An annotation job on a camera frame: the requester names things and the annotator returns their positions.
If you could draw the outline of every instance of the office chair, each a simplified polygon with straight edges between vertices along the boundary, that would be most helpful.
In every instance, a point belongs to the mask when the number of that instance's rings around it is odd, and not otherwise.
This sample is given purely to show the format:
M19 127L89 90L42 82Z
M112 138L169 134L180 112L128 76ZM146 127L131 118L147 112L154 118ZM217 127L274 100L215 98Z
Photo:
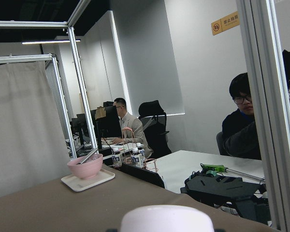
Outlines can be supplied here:
M157 159L171 154L167 144L166 113L159 101L144 102L139 107L139 119L148 145L154 150L151 158Z
M216 135L216 140L217 140L217 145L218 145L219 153L220 153L222 156L230 156L230 155L226 152L226 150L224 149L224 147L223 147L222 131L219 132L219 133Z

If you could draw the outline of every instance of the ceiling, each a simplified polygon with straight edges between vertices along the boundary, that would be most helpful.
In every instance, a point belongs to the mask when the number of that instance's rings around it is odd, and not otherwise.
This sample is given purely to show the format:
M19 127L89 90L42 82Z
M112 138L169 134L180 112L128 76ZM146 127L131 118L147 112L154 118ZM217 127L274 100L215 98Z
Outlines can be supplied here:
M0 21L68 21L79 0L0 0ZM83 36L110 9L108 0L91 0L74 25ZM0 29L0 43L52 40L67 35L62 29Z

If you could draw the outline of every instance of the beige curtain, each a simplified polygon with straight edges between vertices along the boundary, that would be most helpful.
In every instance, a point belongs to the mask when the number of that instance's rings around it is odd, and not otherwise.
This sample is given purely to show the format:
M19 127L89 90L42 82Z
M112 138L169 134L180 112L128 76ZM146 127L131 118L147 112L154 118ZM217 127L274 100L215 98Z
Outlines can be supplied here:
M0 196L69 174L45 62L0 65Z

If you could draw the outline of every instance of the man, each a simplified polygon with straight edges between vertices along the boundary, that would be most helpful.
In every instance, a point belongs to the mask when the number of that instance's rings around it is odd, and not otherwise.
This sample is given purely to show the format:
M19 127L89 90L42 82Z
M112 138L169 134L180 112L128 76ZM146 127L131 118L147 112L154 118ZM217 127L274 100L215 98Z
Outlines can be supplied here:
M229 93L238 109L222 122L223 146L230 156L261 160L247 73L231 81Z
M145 151L146 158L149 158L152 154L152 149L148 146L145 134L143 132L143 125L141 121L135 116L131 115L127 111L126 101L123 98L116 98L114 100L114 106L116 106L118 116L120 117L120 126L129 127L133 130L135 140L132 140L131 133L127 131L127 138L125 139L128 143L142 143L144 145L143 149ZM122 138L114 138L113 143L118 144L122 142Z

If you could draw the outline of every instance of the black robotic device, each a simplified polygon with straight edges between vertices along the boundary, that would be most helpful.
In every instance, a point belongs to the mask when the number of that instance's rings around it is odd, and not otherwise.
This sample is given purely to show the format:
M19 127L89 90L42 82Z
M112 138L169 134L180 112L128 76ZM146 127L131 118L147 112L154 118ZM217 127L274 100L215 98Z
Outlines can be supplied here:
M243 182L241 177L207 176L205 171L193 172L180 189L206 205L227 205L236 209L240 217L267 225L271 220L267 198L258 198L257 190L266 192L265 184Z

